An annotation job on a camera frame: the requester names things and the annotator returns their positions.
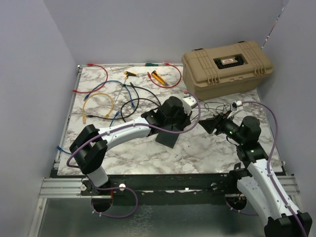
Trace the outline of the black network switch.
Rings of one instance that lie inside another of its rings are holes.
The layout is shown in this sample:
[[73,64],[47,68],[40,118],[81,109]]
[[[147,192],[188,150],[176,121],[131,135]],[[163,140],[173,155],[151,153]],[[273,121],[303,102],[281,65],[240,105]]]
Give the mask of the black network switch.
[[173,133],[167,133],[167,132],[159,132],[155,141],[161,145],[164,145],[166,147],[169,147],[171,149],[174,148],[177,140],[178,140],[179,134],[173,134]]

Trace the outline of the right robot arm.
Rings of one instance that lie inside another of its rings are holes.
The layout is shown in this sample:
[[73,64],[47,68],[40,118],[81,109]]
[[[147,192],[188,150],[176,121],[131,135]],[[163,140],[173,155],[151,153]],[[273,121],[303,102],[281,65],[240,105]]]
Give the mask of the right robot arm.
[[244,194],[262,220],[265,236],[308,236],[312,218],[292,201],[274,173],[259,143],[259,120],[246,116],[237,125],[228,114],[219,114],[199,124],[207,133],[225,134],[237,143],[237,156],[245,168],[234,172],[235,176],[227,180],[227,188]]

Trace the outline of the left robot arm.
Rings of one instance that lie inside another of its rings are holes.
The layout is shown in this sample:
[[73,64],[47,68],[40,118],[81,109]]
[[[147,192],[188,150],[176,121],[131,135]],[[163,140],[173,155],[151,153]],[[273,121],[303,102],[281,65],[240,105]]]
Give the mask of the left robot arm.
[[154,134],[178,135],[191,124],[191,114],[192,107],[184,98],[171,96],[157,109],[130,122],[102,129],[87,125],[71,144],[70,152],[82,174],[92,181],[92,189],[103,195],[109,189],[109,178],[102,167],[106,151]]

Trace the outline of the yellow black utility knife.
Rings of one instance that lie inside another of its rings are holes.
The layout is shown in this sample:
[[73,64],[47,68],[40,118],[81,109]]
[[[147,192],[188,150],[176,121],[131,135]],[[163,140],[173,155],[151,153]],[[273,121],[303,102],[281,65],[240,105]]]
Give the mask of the yellow black utility knife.
[[157,73],[156,70],[152,71],[151,75],[163,86],[168,86],[168,83]]

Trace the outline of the tan plastic toolbox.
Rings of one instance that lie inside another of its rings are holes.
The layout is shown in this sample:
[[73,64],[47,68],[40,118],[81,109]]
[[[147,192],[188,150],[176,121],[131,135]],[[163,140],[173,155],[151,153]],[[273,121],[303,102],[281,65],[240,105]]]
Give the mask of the tan plastic toolbox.
[[274,69],[256,41],[195,49],[182,64],[187,90],[201,100],[254,90]]

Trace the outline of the green handled screwdriver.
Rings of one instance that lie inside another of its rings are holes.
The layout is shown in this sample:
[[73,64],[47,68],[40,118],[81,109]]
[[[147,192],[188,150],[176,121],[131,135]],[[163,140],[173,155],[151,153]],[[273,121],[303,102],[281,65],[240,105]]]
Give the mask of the green handled screwdriver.
[[159,66],[165,66],[164,63],[132,63],[130,66],[135,67],[159,67]]

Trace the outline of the black mounting rail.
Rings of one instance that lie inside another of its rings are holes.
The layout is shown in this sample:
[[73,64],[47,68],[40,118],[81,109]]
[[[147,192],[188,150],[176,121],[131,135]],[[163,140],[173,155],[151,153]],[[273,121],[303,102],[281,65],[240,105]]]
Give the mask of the black mounting rail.
[[244,197],[236,172],[224,174],[110,175],[106,190],[84,177],[44,179],[46,198],[90,198],[98,206],[225,204],[225,198]]

